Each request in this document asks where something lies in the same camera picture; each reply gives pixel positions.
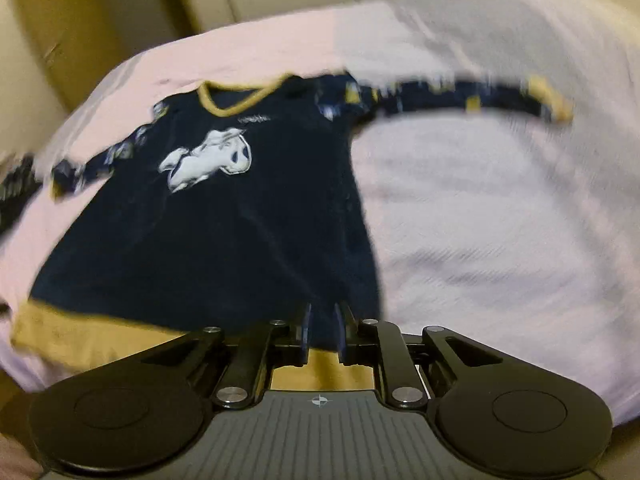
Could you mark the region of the dark wooden door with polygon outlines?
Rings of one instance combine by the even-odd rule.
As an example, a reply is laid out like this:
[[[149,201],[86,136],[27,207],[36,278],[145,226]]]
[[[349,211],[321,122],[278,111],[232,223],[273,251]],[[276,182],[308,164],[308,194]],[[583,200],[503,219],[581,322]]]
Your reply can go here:
[[[15,0],[66,110],[137,53],[194,34],[181,0]]]

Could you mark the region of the navy fleece pajama top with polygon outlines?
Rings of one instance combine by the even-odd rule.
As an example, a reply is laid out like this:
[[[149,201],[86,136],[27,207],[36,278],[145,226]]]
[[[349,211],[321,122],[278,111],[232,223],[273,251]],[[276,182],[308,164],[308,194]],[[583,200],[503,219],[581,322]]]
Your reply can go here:
[[[303,320],[332,350],[336,304],[382,314],[352,137],[381,115],[483,108],[573,118],[541,78],[286,75],[168,96],[124,140],[53,168],[55,207],[91,198],[44,254],[11,342],[80,372],[207,326]]]

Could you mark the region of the pink grey striped bedspread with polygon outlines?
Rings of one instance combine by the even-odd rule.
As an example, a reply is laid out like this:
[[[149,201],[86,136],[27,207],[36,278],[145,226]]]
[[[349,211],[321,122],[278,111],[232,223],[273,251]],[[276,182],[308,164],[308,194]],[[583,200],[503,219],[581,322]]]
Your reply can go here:
[[[577,102],[566,128],[496,113],[381,119],[352,148],[383,313],[436,324],[639,414],[639,47],[594,0],[375,0],[228,26],[113,70],[41,165],[120,139],[168,94],[212,78],[349,68],[374,82],[544,72]]]

